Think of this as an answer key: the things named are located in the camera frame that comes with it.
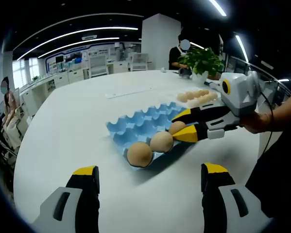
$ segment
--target white table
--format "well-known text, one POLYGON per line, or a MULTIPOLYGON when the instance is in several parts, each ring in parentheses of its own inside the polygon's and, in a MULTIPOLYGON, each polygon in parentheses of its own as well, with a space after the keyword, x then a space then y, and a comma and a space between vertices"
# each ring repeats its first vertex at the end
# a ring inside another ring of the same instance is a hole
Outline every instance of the white table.
POLYGON ((46 99, 22 141, 14 176, 15 204, 28 222, 40 204, 65 186, 80 167, 100 171, 99 229, 111 232, 202 232, 201 164, 226 167, 245 183, 257 161, 259 136, 245 129, 203 140, 185 154, 162 156, 147 169, 132 171, 105 126, 118 117, 165 102, 163 93, 195 85, 170 71, 139 71, 73 83, 46 99), (107 99, 112 93, 137 94, 107 99))

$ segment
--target egg tray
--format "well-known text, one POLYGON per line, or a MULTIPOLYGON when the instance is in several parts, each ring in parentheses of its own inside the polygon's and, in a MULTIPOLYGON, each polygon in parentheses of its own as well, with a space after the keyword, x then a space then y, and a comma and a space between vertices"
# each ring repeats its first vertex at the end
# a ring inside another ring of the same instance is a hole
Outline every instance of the egg tray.
MULTIPOLYGON (((107 122, 106 127, 119 152, 128 161, 127 151, 132 144, 145 142, 149 145, 154 134, 159 131, 167 131, 172 124, 171 120, 185 109, 175 102, 171 102, 169 105, 163 103, 159 108, 149 107, 146 112, 136 111, 132 117, 121 116, 115 124, 107 122)), ((174 141, 173 147, 179 143, 179 141, 174 141)), ((165 153, 153 152, 151 163, 163 154, 165 153)), ((140 167, 131 167, 133 170, 141 169, 140 167)))

